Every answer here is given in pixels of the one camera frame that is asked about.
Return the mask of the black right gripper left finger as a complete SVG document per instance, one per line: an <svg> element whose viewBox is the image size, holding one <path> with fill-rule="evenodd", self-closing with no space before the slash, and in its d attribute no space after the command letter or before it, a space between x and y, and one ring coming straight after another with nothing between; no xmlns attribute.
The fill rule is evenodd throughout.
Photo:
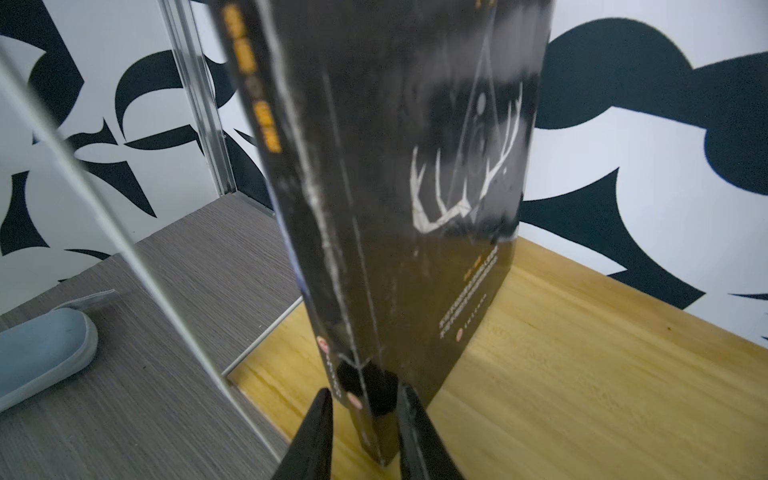
<svg viewBox="0 0 768 480"><path fill-rule="evenodd" d="M272 480L329 480L333 435L333 398L328 388L321 388Z"/></svg>

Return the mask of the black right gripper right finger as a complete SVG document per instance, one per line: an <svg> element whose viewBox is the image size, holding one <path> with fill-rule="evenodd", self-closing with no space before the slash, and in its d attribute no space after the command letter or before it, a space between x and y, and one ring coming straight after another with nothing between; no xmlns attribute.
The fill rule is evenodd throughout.
<svg viewBox="0 0 768 480"><path fill-rule="evenodd" d="M398 386L397 421L402 479L465 479L409 384Z"/></svg>

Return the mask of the black deer antler book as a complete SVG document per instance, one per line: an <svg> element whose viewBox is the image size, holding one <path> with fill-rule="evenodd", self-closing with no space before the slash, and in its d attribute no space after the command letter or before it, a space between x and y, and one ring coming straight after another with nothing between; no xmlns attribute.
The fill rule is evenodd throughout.
<svg viewBox="0 0 768 480"><path fill-rule="evenodd" d="M214 1L334 396L398 448L507 276L550 1Z"/></svg>

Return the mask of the white wooden two-tier shelf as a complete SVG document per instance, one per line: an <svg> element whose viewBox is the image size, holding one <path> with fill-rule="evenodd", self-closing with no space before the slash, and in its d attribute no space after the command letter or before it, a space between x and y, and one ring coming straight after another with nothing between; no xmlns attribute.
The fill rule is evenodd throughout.
<svg viewBox="0 0 768 480"><path fill-rule="evenodd" d="M298 297L275 221L228 195L140 243L218 366ZM119 258L36 298L50 240L1 255L1 325L115 288L95 361L1 416L5 479L266 479L275 460ZM530 242L429 414L470 479L763 479L767 353Z"/></svg>

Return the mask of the light blue glasses case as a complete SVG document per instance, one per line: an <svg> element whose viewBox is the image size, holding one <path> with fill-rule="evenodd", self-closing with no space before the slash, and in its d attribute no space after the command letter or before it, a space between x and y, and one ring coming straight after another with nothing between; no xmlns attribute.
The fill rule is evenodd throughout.
<svg viewBox="0 0 768 480"><path fill-rule="evenodd" d="M117 297L114 289L92 293L2 331L1 410L5 412L87 367L99 340L87 312Z"/></svg>

